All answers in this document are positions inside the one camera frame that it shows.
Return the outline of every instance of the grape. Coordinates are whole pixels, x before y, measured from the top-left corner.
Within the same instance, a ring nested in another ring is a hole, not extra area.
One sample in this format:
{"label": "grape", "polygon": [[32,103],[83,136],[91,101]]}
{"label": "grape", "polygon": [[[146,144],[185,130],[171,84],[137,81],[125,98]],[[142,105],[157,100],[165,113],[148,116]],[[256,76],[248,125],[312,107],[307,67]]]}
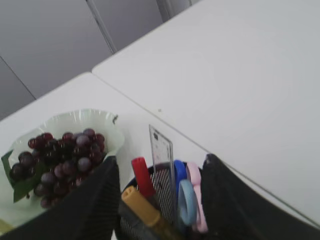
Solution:
{"label": "grape", "polygon": [[57,152],[52,150],[48,151],[44,154],[44,163],[47,165],[53,165],[57,163],[58,161],[58,155]]}
{"label": "grape", "polygon": [[68,186],[65,182],[58,181],[54,184],[53,192],[57,195],[64,195],[68,192]]}
{"label": "grape", "polygon": [[101,134],[101,133],[97,133],[93,140],[97,141],[97,142],[104,142],[105,141],[105,137]]}
{"label": "grape", "polygon": [[50,207],[51,207],[51,198],[50,198],[50,197],[47,197],[47,196],[43,197],[43,198],[41,199],[40,205],[41,205],[41,207],[44,208],[44,209],[50,208]]}
{"label": "grape", "polygon": [[49,141],[49,140],[51,140],[51,139],[54,138],[50,132],[44,132],[44,133],[42,133],[42,134],[41,134],[41,137],[42,137],[45,141]]}
{"label": "grape", "polygon": [[36,161],[32,156],[24,156],[21,158],[20,163],[26,168],[30,168],[36,164]]}
{"label": "grape", "polygon": [[25,178],[26,173],[23,165],[21,163],[16,163],[12,166],[9,174],[14,181],[18,182]]}
{"label": "grape", "polygon": [[50,194],[50,190],[42,183],[39,183],[33,190],[34,194],[38,197],[47,196]]}
{"label": "grape", "polygon": [[105,150],[105,144],[103,142],[98,142],[97,144],[100,148],[100,151],[103,152]]}
{"label": "grape", "polygon": [[60,138],[57,140],[58,141],[58,145],[60,146],[64,141]]}
{"label": "grape", "polygon": [[90,144],[90,139],[86,135],[80,135],[76,138],[76,144],[79,147],[83,147]]}
{"label": "grape", "polygon": [[62,139],[63,139],[63,140],[72,140],[73,137],[74,137],[73,133],[67,131],[67,132],[65,132],[65,133],[63,134]]}
{"label": "grape", "polygon": [[60,144],[60,148],[64,153],[71,152],[74,149],[74,147],[75,145],[70,141],[64,141],[62,144]]}
{"label": "grape", "polygon": [[32,153],[31,153],[31,155],[32,155],[34,158],[35,158],[35,157],[39,157],[40,151],[34,149],[34,150],[32,151]]}
{"label": "grape", "polygon": [[89,155],[89,150],[86,147],[80,147],[80,146],[76,146],[73,149],[73,155],[76,157],[86,157]]}
{"label": "grape", "polygon": [[82,157],[78,161],[78,170],[80,172],[88,172],[91,168],[91,161],[87,157]]}
{"label": "grape", "polygon": [[76,141],[77,138],[78,138],[79,136],[82,136],[82,135],[84,135],[82,132],[77,132],[77,133],[73,134],[72,140],[73,140],[73,141]]}
{"label": "grape", "polygon": [[28,141],[28,146],[29,146],[29,148],[34,149],[34,148],[36,148],[36,145],[37,145],[37,141],[36,141],[35,138],[31,138],[31,139]]}
{"label": "grape", "polygon": [[75,178],[75,185],[79,187],[86,178],[87,178],[86,174],[77,175]]}
{"label": "grape", "polygon": [[101,151],[99,145],[96,142],[91,144],[90,150],[91,150],[91,152],[93,152],[93,151],[99,151],[100,152]]}
{"label": "grape", "polygon": [[35,156],[34,157],[34,161],[37,164],[37,163],[40,163],[40,162],[43,163],[45,160],[44,160],[44,158],[42,156]]}
{"label": "grape", "polygon": [[60,157],[60,160],[61,160],[60,162],[64,163],[65,161],[70,160],[71,158],[72,156],[69,154],[62,154]]}
{"label": "grape", "polygon": [[95,131],[92,128],[87,128],[83,131],[83,134],[87,135],[89,138],[93,139],[95,136]]}
{"label": "grape", "polygon": [[56,182],[56,176],[52,172],[46,172],[42,174],[41,182],[46,186],[53,185]]}
{"label": "grape", "polygon": [[62,165],[62,171],[65,175],[71,176],[76,173],[77,169],[75,167],[74,162],[71,160],[68,160],[68,161],[65,161],[64,164]]}
{"label": "grape", "polygon": [[28,169],[26,175],[27,175],[28,178],[31,178],[31,177],[33,177],[33,176],[35,175],[35,173],[36,173],[36,169],[35,169],[34,166],[32,166],[32,167],[30,167],[30,168]]}
{"label": "grape", "polygon": [[46,141],[42,138],[42,136],[37,136],[35,138],[35,149],[41,150],[46,144]]}
{"label": "grape", "polygon": [[54,168],[54,175],[58,178],[58,179],[62,179],[65,175],[64,175],[64,171],[62,170],[62,164],[58,164],[57,166],[55,166]]}
{"label": "grape", "polygon": [[58,141],[56,139],[50,139],[48,140],[45,145],[44,145],[45,149],[47,151],[56,151],[58,152],[60,150],[60,147],[58,145]]}
{"label": "grape", "polygon": [[54,207],[55,205],[57,205],[59,202],[61,201],[60,197],[55,197],[51,200],[51,206]]}
{"label": "grape", "polygon": [[69,182],[69,191],[71,192],[72,190],[76,189],[77,185],[76,185],[76,180],[72,180],[71,182]]}
{"label": "grape", "polygon": [[21,152],[18,156],[19,162],[21,161],[22,158],[27,157],[27,156],[32,157],[32,154],[28,151]]}
{"label": "grape", "polygon": [[96,164],[96,165],[100,164],[100,163],[102,162],[102,160],[103,160],[103,159],[102,159],[102,153],[99,152],[99,151],[92,151],[92,152],[90,153],[89,158],[90,158],[91,161],[92,161],[94,164]]}

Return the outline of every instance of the white bowl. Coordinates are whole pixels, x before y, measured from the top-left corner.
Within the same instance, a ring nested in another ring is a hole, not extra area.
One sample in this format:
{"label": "white bowl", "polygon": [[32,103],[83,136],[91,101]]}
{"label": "white bowl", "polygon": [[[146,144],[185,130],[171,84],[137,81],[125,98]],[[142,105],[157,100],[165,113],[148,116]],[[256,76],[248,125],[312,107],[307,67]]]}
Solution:
{"label": "white bowl", "polygon": [[[105,159],[115,156],[125,142],[124,135],[113,123],[115,117],[113,113],[96,109],[81,109],[53,116],[39,127],[19,137],[12,144],[8,149],[8,151],[13,149],[9,157],[10,166],[12,167],[19,161],[18,156],[21,152],[31,151],[28,147],[29,139],[44,132],[50,132],[54,138],[60,139],[65,132],[78,133],[86,128],[93,128],[96,133],[101,133],[106,139],[107,155]],[[0,220],[17,227],[41,214],[44,210],[40,207],[40,199],[32,194],[30,199],[24,198],[16,203],[13,202],[13,189],[3,167],[0,168]]]}

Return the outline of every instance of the red marker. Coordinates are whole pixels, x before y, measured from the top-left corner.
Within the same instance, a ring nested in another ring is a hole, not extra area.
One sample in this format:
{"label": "red marker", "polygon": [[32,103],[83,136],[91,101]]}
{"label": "red marker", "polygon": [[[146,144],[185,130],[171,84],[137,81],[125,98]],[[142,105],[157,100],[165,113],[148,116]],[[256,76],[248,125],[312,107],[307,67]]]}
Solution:
{"label": "red marker", "polygon": [[131,161],[131,164],[139,192],[159,210],[156,191],[152,184],[145,158],[143,156],[137,157]]}

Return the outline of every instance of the black mesh pen holder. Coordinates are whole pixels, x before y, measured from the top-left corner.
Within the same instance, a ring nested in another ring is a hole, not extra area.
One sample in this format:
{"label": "black mesh pen holder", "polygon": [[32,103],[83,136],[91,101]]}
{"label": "black mesh pen holder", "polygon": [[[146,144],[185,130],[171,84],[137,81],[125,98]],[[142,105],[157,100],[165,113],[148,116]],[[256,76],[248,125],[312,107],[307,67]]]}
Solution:
{"label": "black mesh pen holder", "polygon": [[[171,186],[170,186],[170,166],[168,163],[163,163],[161,165],[157,165],[156,169],[158,171],[157,172],[157,181],[158,181],[157,197],[158,197],[161,214],[170,224],[172,224],[174,216],[171,211],[172,201],[171,201]],[[154,168],[149,167],[148,172],[150,174],[153,187],[155,187]],[[129,186],[134,186],[137,190],[139,190],[137,186],[137,181],[135,178],[128,183],[126,188]],[[139,236],[135,231],[135,229],[132,228],[127,223],[127,221],[124,218],[122,218],[120,215],[117,216],[116,226],[114,230],[118,240],[147,240]]]}

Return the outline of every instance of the grape bunch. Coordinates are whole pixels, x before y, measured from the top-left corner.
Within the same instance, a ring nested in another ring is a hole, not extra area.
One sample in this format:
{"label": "grape bunch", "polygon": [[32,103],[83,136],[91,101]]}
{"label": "grape bunch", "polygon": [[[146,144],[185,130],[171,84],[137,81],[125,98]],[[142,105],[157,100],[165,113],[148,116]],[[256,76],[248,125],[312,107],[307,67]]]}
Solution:
{"label": "grape bunch", "polygon": [[42,162],[47,171],[33,189],[42,197],[41,206],[50,208],[93,173],[106,155],[105,137],[92,128],[83,132],[65,132],[61,139],[55,139],[45,132],[28,141],[32,153],[24,151],[18,156],[19,163],[12,166],[10,177],[23,181],[34,176],[37,163]]}

